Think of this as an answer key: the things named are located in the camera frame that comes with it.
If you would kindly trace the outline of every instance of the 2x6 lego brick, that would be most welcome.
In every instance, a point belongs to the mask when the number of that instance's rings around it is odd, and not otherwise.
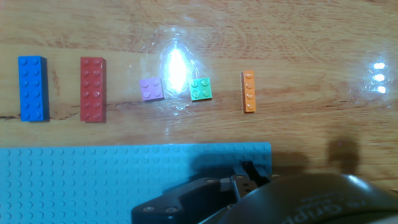
[[[41,56],[18,57],[21,121],[50,119],[47,59]]]
[[[106,121],[106,60],[80,59],[80,121]]]

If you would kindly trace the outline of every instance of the wooden table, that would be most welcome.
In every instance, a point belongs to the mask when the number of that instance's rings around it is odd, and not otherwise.
[[[398,189],[397,21],[393,0],[0,0],[0,146],[268,141],[277,174]],[[48,60],[49,123],[21,122],[20,55]],[[80,121],[86,56],[107,60],[105,124]],[[138,81],[158,76],[166,99],[143,102]],[[213,99],[192,103],[187,81],[203,77]]]

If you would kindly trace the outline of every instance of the light blue baseplate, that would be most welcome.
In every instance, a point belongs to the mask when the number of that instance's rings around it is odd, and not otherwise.
[[[241,159],[271,173],[268,142],[0,149],[0,223],[131,223],[136,205]]]

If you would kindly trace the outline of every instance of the red lego brick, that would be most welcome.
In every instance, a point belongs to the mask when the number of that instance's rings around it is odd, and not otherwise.
[[[106,121],[106,60],[80,59],[80,121]]]

